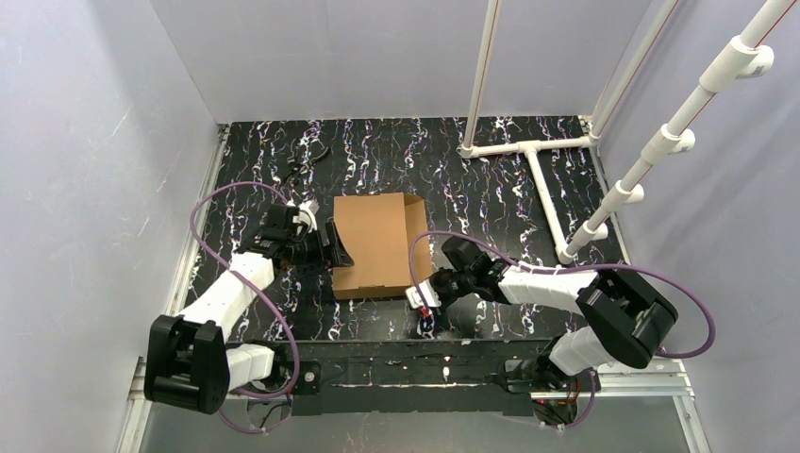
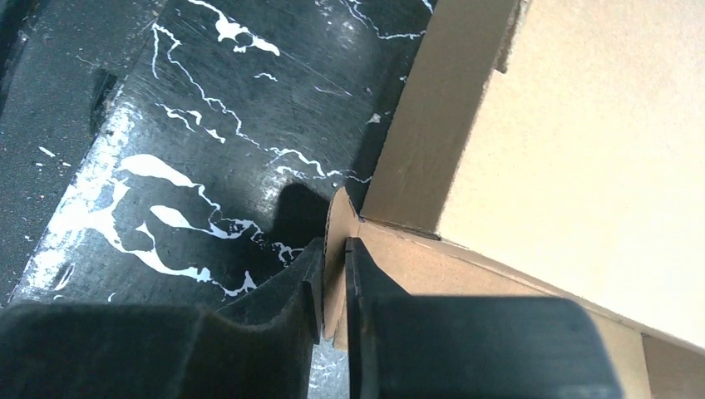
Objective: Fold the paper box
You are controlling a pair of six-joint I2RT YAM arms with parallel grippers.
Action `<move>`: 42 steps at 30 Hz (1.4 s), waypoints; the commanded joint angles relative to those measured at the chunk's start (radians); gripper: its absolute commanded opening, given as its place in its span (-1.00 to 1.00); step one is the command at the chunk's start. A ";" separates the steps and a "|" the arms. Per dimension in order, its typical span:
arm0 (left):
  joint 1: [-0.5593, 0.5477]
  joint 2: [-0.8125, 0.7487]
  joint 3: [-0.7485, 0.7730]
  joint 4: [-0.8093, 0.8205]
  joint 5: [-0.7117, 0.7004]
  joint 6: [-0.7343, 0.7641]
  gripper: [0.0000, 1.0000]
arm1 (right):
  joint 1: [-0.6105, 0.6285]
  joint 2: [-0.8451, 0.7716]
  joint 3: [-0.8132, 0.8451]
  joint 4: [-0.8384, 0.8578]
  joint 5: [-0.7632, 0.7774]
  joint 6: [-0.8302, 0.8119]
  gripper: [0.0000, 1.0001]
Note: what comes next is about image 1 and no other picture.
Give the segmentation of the brown cardboard box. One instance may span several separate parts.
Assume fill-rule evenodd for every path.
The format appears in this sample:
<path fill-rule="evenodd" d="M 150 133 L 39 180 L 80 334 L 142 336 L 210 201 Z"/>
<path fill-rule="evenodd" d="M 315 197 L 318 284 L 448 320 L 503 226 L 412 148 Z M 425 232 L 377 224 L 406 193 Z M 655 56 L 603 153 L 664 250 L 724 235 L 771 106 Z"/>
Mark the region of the brown cardboard box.
<path fill-rule="evenodd" d="M 405 294 L 411 276 L 433 274 L 425 200 L 416 194 L 340 195 L 333 220 L 350 267 L 332 271 L 338 300 L 388 298 Z"/>

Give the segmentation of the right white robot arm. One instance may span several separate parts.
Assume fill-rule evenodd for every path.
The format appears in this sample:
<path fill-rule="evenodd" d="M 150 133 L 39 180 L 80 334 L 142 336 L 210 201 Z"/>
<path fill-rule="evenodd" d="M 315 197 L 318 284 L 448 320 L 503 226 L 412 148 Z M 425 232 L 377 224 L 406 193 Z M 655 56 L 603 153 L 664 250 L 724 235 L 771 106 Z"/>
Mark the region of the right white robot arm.
<path fill-rule="evenodd" d="M 676 308 L 633 270 L 545 269 L 502 258 L 459 237 L 442 252 L 450 265 L 406 290 L 408 305 L 428 313 L 474 294 L 502 305 L 538 304 L 581 316 L 586 325 L 551 340 L 533 360 L 503 373 L 513 384 L 556 388 L 608 362 L 645 368 L 678 319 Z"/>

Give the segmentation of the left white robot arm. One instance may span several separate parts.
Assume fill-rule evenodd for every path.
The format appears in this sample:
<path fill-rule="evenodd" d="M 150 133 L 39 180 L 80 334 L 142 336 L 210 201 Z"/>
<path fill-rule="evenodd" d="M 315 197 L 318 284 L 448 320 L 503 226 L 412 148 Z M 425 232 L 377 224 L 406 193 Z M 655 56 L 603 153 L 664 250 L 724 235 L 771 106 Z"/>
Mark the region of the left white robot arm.
<path fill-rule="evenodd" d="M 229 337 L 245 310 L 282 273 L 353 266 L 335 222 L 320 224 L 315 212 L 312 202 L 272 205 L 196 301 L 153 322 L 143 383 L 147 400 L 213 414 L 230 392 L 288 366 L 284 354 L 266 344 L 234 345 Z"/>

